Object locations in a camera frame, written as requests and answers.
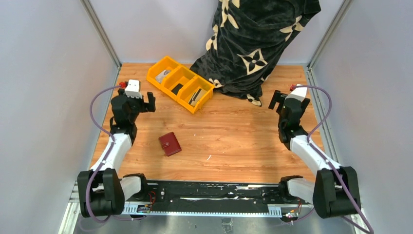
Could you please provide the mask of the yellow three-compartment bin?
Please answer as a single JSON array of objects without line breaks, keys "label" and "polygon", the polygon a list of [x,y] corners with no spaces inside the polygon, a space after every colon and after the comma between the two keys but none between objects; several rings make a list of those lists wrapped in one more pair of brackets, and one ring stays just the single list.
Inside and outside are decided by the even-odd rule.
[{"label": "yellow three-compartment bin", "polygon": [[148,69],[147,81],[192,114],[213,97],[212,83],[169,56]]}]

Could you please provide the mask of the red leather card holder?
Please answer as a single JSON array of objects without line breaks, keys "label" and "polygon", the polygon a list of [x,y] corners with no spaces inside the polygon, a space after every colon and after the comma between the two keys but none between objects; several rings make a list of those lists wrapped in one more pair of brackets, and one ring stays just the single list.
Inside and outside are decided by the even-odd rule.
[{"label": "red leather card holder", "polygon": [[181,152],[182,148],[174,132],[162,135],[158,139],[166,156]]}]

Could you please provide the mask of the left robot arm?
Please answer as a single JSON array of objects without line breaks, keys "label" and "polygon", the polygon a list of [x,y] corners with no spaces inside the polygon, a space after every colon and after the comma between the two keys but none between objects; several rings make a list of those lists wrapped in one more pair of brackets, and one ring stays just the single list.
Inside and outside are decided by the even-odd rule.
[{"label": "left robot arm", "polygon": [[77,176],[81,214],[97,223],[105,223],[110,217],[122,214],[127,199],[133,197],[144,201],[150,195],[144,174],[119,178],[117,169],[137,136],[135,121],[138,115],[155,112],[156,98],[148,92],[148,102],[145,102],[140,93],[134,97],[130,91],[120,86],[117,88],[118,95],[111,99],[114,109],[109,131],[98,124],[90,113],[93,123],[109,135],[108,144],[99,160]]}]

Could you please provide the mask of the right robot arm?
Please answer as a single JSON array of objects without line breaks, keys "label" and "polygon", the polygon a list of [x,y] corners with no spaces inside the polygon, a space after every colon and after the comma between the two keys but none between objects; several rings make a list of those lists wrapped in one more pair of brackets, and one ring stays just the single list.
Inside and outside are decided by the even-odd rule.
[{"label": "right robot arm", "polygon": [[310,102],[306,92],[306,88],[289,94],[276,90],[269,104],[279,114],[281,143],[298,155],[316,177],[315,182],[299,175],[281,178],[278,197],[287,204],[302,199],[312,204],[321,218],[355,215],[361,208],[356,170],[332,160],[301,126],[300,119]]}]

